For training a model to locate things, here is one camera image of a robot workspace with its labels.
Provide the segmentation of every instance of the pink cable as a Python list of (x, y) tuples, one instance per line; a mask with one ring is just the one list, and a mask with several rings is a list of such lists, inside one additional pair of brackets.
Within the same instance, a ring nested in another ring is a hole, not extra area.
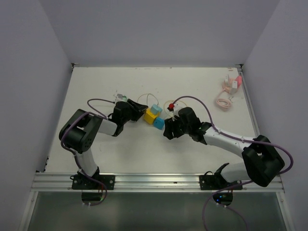
[(218, 94), (218, 96), (216, 97), (216, 103), (219, 107), (223, 108), (223, 109), (229, 109), (232, 106), (232, 102), (230, 100), (227, 99), (223, 99), (223, 98), (219, 98), (219, 96), (225, 92), (226, 89), (224, 88), (223, 90), (221, 90), (221, 92)]
[[(230, 83), (232, 83), (235, 79), (231, 78), (230, 79)], [(219, 96), (223, 93), (223, 92), (227, 92), (230, 93), (231, 88), (226, 86), (225, 82), (222, 82), (222, 90), (221, 92), (218, 94), (218, 96), (216, 97), (215, 101), (217, 103), (217, 105), (219, 107), (221, 107), (222, 109), (228, 110), (231, 106), (232, 106), (232, 102), (230, 100), (227, 99), (223, 99), (223, 98), (219, 98)]]

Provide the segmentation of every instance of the blue cube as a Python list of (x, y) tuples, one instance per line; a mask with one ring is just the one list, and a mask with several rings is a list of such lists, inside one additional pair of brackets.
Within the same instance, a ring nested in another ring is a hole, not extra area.
[(159, 115), (162, 112), (162, 108), (157, 106), (156, 104), (153, 104), (153, 106), (151, 107), (150, 111), (153, 115)]
[(158, 129), (160, 129), (160, 130), (162, 130), (163, 129), (163, 127), (164, 127), (164, 125), (165, 125), (165, 121), (162, 119), (162, 118), (156, 118), (155, 120), (154, 120), (154, 123), (153, 123), (153, 126), (154, 127), (156, 127), (156, 128), (158, 128)]

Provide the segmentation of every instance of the white table surface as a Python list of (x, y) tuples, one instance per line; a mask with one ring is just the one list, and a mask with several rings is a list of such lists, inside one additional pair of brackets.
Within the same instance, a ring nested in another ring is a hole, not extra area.
[[(224, 112), (214, 104), (221, 90), (221, 82), (229, 74), (237, 77), (236, 68), (131, 68), (76, 67), (73, 71), (61, 117), (53, 139), (46, 172), (75, 172), (77, 166), (70, 152), (60, 146), (58, 134), (63, 125), (81, 108), (91, 111), (86, 102), (90, 98), (114, 100), (122, 93), (136, 101), (144, 93), (154, 94), (162, 106), (167, 100), (191, 95), (209, 108), (214, 123), (221, 129), (243, 136), (255, 136), (243, 88), (234, 94), (232, 108)], [(201, 121), (208, 121), (202, 105), (193, 99), (183, 99)], [(139, 100), (146, 103), (146, 97)], [(155, 99), (149, 96), (149, 104)], [(101, 101), (92, 105), (106, 115), (114, 105)], [(97, 134), (92, 145), (96, 164), (105, 173), (202, 173), (215, 171), (224, 163), (242, 161), (238, 156), (218, 147), (194, 142), (188, 135), (168, 140), (163, 130), (147, 124), (143, 118), (128, 122), (118, 137)]]

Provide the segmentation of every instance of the yellow cube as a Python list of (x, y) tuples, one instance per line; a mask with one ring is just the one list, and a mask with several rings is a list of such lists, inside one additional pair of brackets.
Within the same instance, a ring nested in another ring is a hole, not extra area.
[(148, 122), (148, 124), (153, 124), (154, 120), (159, 116), (159, 114), (154, 115), (151, 110), (148, 108), (144, 114), (143, 119)]

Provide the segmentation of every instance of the red object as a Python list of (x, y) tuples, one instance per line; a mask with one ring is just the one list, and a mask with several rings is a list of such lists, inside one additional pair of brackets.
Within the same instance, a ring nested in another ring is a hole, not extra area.
[(237, 88), (239, 88), (242, 84), (242, 77), (241, 76), (236, 77), (235, 81), (237, 81)]
[(169, 109), (172, 110), (173, 108), (174, 108), (174, 104), (173, 103), (169, 104)]

